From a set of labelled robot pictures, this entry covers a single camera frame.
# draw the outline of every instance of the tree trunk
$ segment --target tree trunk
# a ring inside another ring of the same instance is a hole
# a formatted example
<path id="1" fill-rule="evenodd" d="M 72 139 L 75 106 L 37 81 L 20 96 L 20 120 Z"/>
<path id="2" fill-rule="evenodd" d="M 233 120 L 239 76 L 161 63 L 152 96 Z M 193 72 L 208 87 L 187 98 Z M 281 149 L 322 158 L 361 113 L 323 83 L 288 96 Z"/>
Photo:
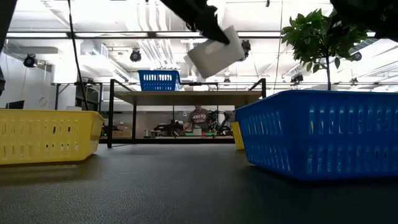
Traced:
<path id="1" fill-rule="evenodd" d="M 326 55 L 326 73 L 328 74 L 328 90 L 331 90 L 329 55 Z"/>

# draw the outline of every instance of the blue plastic crate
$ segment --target blue plastic crate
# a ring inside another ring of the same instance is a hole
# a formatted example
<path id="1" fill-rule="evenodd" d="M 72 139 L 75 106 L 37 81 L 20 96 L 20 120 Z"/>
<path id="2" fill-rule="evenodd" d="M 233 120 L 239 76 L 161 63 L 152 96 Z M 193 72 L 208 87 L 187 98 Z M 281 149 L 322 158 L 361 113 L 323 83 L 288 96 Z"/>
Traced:
<path id="1" fill-rule="evenodd" d="M 236 110 L 250 163 L 300 180 L 398 176 L 398 94 L 290 90 Z"/>
<path id="2" fill-rule="evenodd" d="M 139 70 L 142 91 L 175 91 L 181 88 L 180 74 L 176 70 Z"/>

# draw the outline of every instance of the black cable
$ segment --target black cable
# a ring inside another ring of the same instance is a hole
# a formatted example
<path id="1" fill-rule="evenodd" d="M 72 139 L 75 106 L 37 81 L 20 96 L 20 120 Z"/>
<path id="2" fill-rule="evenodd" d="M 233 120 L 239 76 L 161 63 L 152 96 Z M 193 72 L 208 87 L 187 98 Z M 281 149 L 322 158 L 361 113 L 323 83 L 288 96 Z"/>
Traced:
<path id="1" fill-rule="evenodd" d="M 83 86 L 83 80 L 81 78 L 80 66 L 79 66 L 79 59 L 77 57 L 77 49 L 76 49 L 76 40 L 75 40 L 75 30 L 73 29 L 73 22 L 72 22 L 72 7 L 70 6 L 70 0 L 68 0 L 69 6 L 69 25 L 70 25 L 70 34 L 72 35 L 72 42 L 73 42 L 73 51 L 75 53 L 75 61 L 76 61 L 76 68 L 77 74 L 79 76 L 79 82 L 81 86 L 81 93 L 83 94 L 83 101 L 85 102 L 86 110 L 88 110 L 88 104 L 86 99 L 86 91 Z"/>

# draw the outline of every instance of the gray floor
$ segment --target gray floor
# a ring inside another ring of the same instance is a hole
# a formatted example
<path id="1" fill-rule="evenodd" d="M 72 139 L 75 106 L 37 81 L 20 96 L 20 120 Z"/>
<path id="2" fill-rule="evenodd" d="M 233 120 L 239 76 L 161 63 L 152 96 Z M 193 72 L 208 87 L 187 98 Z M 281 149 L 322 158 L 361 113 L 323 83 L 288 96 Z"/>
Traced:
<path id="1" fill-rule="evenodd" d="M 0 167 L 0 223 L 397 223 L 398 184 L 302 186 L 233 145 L 122 146 Z"/>

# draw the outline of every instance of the yellow basket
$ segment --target yellow basket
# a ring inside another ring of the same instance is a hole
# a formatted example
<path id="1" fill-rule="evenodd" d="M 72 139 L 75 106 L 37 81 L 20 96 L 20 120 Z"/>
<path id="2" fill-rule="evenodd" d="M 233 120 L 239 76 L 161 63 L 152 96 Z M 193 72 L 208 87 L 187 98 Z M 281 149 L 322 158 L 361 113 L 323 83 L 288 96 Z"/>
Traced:
<path id="1" fill-rule="evenodd" d="M 238 122 L 232 122 L 232 132 L 234 133 L 235 145 L 238 149 L 244 149 L 241 129 Z"/>
<path id="2" fill-rule="evenodd" d="M 92 111 L 0 110 L 0 165 L 82 161 L 104 119 Z"/>

